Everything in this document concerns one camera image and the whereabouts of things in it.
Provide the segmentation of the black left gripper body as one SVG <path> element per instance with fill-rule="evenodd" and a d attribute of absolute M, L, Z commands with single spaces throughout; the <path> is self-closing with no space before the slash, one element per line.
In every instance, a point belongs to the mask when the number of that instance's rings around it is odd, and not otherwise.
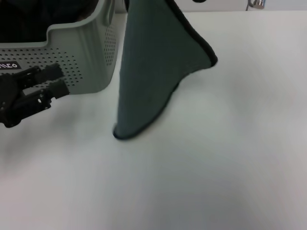
<path fill-rule="evenodd" d="M 23 96 L 20 73 L 0 76 L 0 122 L 5 127 L 14 127 L 24 119 L 24 108 L 19 99 Z"/>

